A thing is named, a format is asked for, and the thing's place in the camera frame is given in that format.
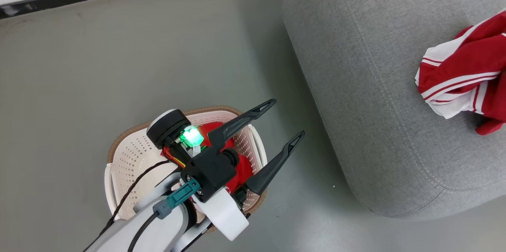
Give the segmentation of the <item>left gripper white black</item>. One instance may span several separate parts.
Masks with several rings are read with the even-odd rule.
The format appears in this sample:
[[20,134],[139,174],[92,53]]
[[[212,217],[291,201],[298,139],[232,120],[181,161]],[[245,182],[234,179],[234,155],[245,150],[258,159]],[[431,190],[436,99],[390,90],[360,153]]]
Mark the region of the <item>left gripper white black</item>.
[[[180,110],[164,113],[147,128],[147,137],[155,147],[162,152],[168,151],[171,160],[182,167],[182,177],[199,184],[199,190],[193,194],[196,204],[230,241],[249,223],[240,212],[245,191],[233,197],[225,189],[235,179],[241,160],[228,142],[276,102],[276,99],[269,99],[207,133],[191,125]],[[280,153],[245,182],[245,188],[262,195],[304,136],[302,130],[289,140]]]

